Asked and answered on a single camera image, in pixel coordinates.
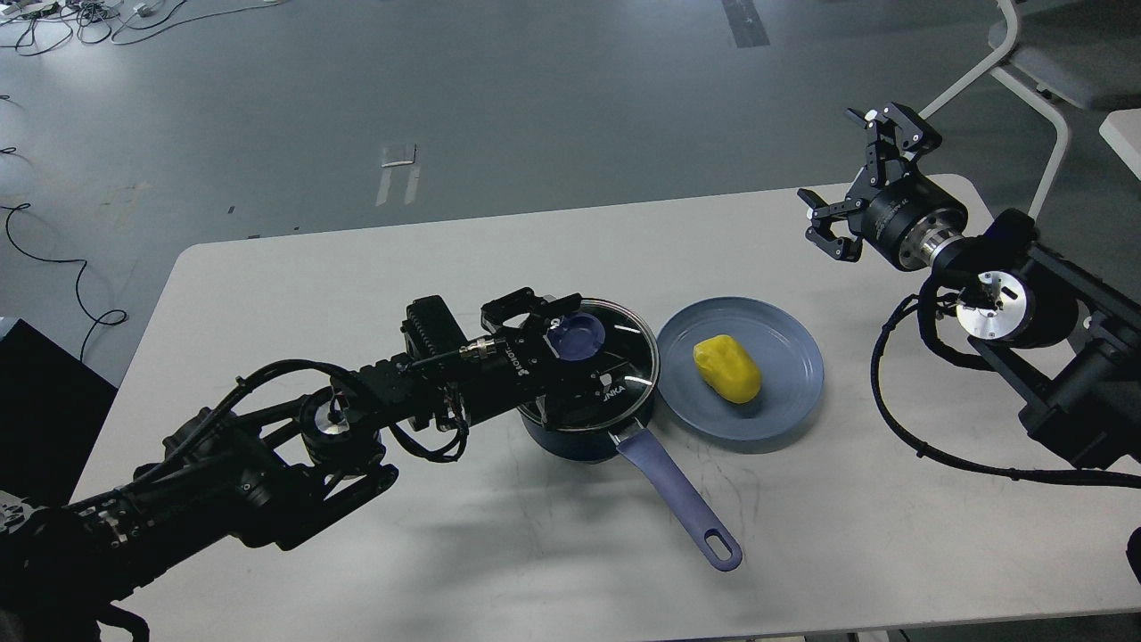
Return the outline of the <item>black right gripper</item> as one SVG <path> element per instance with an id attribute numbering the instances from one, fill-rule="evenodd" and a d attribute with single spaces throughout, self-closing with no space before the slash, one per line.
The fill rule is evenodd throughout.
<path id="1" fill-rule="evenodd" d="M 837 261 L 859 261 L 867 239 L 899 271 L 929 267 L 931 260 L 921 251 L 926 233 L 958 235 L 968 224 L 963 203 L 932 179 L 912 176 L 919 159 L 942 146 L 942 135 L 903 104 L 867 112 L 848 107 L 845 115 L 866 135 L 864 164 L 850 190 L 879 193 L 871 200 L 847 196 L 828 203 L 815 190 L 799 188 L 796 196 L 808 208 L 804 236 Z"/>

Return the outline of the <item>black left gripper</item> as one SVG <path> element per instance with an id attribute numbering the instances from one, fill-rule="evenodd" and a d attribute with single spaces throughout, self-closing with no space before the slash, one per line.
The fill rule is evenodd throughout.
<path id="1" fill-rule="evenodd" d="M 513 290 L 482 304 L 482 338 L 464 336 L 442 296 L 416 298 L 405 309 L 402 375 L 412 383 L 412 426 L 446 422 L 474 425 L 539 398 L 545 428 L 620 428 L 652 406 L 656 355 L 605 352 L 574 363 L 560 387 L 547 330 L 557 318 L 578 312 L 581 293 L 539 296 Z"/>

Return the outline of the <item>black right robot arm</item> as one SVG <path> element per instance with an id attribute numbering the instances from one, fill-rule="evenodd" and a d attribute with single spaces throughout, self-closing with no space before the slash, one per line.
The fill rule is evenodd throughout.
<path id="1" fill-rule="evenodd" d="M 1138 598 L 1138 455 L 1116 472 L 1076 470 L 1047 454 L 1022 418 L 1047 399 L 1047 428 L 1076 441 L 1120 436 L 1138 444 L 1138 180 L 1099 128 L 1077 117 L 1079 151 L 1047 200 L 1030 273 L 1059 268 L 1092 328 L 1075 318 L 1067 342 L 1037 350 L 985 346 L 997 371 L 956 369 L 906 333 L 881 377 L 865 382 L 897 325 L 889 309 L 916 276 L 807 261 L 809 308 L 833 361 L 832 390 L 796 454 L 811 507 L 855 499 L 860 525 L 814 546 L 812 558 L 936 572 L 936 582 L 989 588 L 1022 582 L 1069 593 L 1128 588 Z"/>

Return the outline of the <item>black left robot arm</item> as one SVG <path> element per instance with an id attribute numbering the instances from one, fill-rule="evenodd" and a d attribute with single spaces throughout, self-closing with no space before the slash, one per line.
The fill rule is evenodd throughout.
<path id="1" fill-rule="evenodd" d="M 224 537 L 290 551 L 387 491 L 385 434 L 413 457 L 456 462 L 474 425 L 535 411 L 559 431 L 615 433 L 604 377 L 657 357 L 624 306 L 531 289 L 482 304 L 467 338 L 442 296 L 416 298 L 402 353 L 359 369 L 269 363 L 165 438 L 164 456 L 118 488 L 44 506 L 3 493 L 5 641 L 98 641 L 102 626 L 147 641 L 119 601 Z"/>

